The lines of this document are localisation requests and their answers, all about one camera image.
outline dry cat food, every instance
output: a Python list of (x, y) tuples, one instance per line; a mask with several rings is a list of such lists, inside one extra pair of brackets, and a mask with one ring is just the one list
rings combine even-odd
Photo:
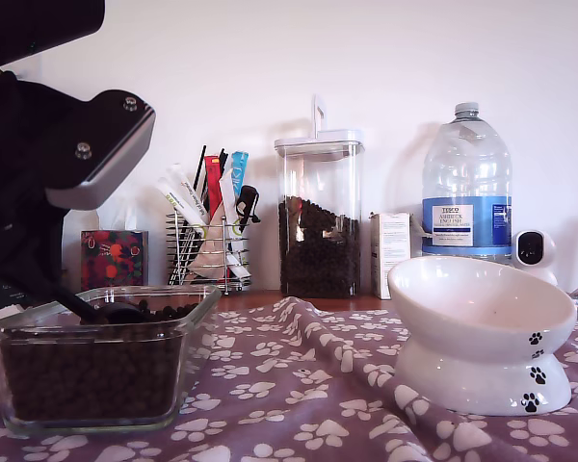
[(285, 295), (344, 298), (359, 290), (359, 223), (300, 197), (278, 205)]
[[(146, 304), (140, 308), (146, 310)], [(178, 319), (193, 308), (166, 306), (150, 316)], [(132, 419), (162, 416), (171, 409), (183, 334), (173, 323), (156, 321), (101, 329), (107, 341), (85, 331), (68, 334), (68, 341), (64, 333), (19, 331), (1, 342), (17, 418)]]

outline ceramic cat bowl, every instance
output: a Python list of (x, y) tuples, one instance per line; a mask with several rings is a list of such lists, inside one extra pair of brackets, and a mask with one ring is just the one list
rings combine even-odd
[(396, 374), (448, 409), (487, 416), (543, 414), (571, 398), (553, 353), (576, 323), (571, 298), (536, 277), (458, 257), (407, 260), (388, 274), (411, 336)]

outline white lid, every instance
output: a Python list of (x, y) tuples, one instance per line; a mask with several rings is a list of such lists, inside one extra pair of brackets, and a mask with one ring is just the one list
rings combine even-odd
[(363, 135), (360, 130), (322, 130), (317, 132), (317, 138), (281, 138), (280, 140), (274, 141), (274, 148), (322, 142), (352, 142), (363, 144)]
[(326, 106), (317, 94), (312, 102), (312, 134), (309, 138), (283, 138), (274, 141), (274, 148), (320, 144), (324, 142), (346, 142), (363, 144), (360, 130), (326, 130)]
[(454, 110), (454, 115), (458, 113), (466, 113), (467, 111), (477, 113), (480, 111), (480, 105), (475, 101), (469, 101), (466, 103), (459, 103), (456, 105), (456, 109)]

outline large plastic water jug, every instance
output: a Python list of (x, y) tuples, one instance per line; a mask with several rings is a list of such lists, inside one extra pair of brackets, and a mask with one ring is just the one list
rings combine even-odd
[(508, 263), (512, 253), (512, 161), (477, 103), (456, 106), (424, 164), (425, 255)]

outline red floral tissue box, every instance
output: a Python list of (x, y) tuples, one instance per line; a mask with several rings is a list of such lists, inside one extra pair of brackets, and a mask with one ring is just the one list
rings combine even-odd
[(82, 291), (144, 285), (147, 285), (147, 231), (82, 231)]

